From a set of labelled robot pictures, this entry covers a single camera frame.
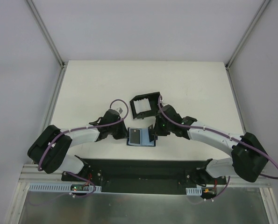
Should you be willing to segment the black card tray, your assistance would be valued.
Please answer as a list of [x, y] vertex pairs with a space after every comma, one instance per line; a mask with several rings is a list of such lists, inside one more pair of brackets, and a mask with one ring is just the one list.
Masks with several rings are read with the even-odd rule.
[[160, 92], [137, 95], [130, 100], [133, 119], [154, 117], [158, 112], [158, 98]]

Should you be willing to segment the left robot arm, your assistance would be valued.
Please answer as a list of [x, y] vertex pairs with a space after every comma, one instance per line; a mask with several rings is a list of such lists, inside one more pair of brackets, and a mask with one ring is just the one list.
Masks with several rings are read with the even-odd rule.
[[77, 156], [68, 155], [68, 149], [88, 142], [98, 142], [109, 135], [116, 140], [125, 139], [127, 130], [120, 116], [122, 110], [108, 109], [104, 116], [84, 127], [61, 130], [49, 125], [29, 148], [27, 155], [38, 164], [40, 171], [51, 174], [56, 170], [71, 172], [82, 182], [88, 176], [85, 163]]

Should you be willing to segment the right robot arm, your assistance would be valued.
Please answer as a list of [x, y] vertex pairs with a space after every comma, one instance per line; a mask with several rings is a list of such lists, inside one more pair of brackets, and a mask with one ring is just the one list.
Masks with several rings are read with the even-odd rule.
[[238, 176], [254, 183], [268, 163], [267, 152], [251, 133], [230, 134], [206, 126], [195, 118], [181, 117], [171, 105], [160, 106], [154, 127], [157, 136], [171, 133], [201, 142], [228, 155], [225, 159], [207, 159], [193, 176], [200, 184], [210, 184], [222, 176]]

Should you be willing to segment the blue leather card holder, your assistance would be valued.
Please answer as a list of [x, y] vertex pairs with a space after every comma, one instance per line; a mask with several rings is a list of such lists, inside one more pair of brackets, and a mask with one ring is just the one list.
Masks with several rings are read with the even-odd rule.
[[140, 130], [140, 144], [129, 143], [130, 129], [132, 128], [128, 128], [128, 139], [127, 139], [128, 146], [134, 146], [134, 147], [155, 147], [156, 146], [157, 137], [154, 134], [153, 125], [150, 125], [147, 128], [133, 128], [133, 129]]

